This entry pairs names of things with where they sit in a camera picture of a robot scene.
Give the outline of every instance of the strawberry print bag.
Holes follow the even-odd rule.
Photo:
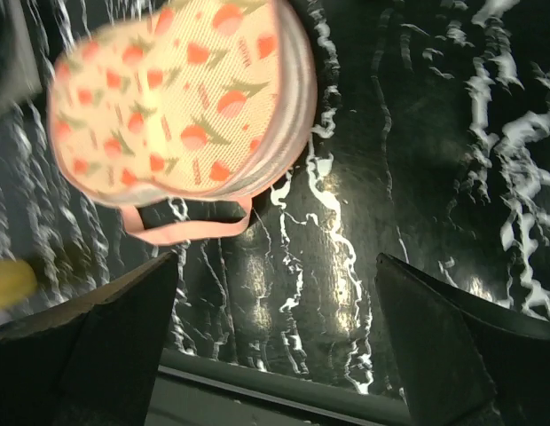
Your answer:
[[[57,60],[52,149],[65,178],[120,209],[141,240],[233,236],[304,149],[316,93],[307,36],[283,0],[171,0]],[[236,201],[246,215],[146,230],[137,207],[167,197]]]

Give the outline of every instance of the bag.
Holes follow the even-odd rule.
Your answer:
[[[233,236],[304,149],[317,104],[308,38],[283,0],[172,0],[101,28],[55,64],[49,132],[65,178],[154,245]],[[237,223],[146,230],[167,197],[236,201]]]

